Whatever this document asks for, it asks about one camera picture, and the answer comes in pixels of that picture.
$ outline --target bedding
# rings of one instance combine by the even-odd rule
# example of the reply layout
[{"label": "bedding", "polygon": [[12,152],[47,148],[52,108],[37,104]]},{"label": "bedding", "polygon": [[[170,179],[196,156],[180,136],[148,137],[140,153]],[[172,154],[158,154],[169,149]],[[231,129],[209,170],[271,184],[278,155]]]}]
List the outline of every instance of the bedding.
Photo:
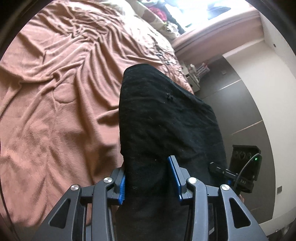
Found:
[{"label": "bedding", "polygon": [[53,1],[13,40],[0,62],[0,176],[22,240],[72,184],[121,166],[121,81],[140,63],[192,92],[167,39],[92,0]]}]

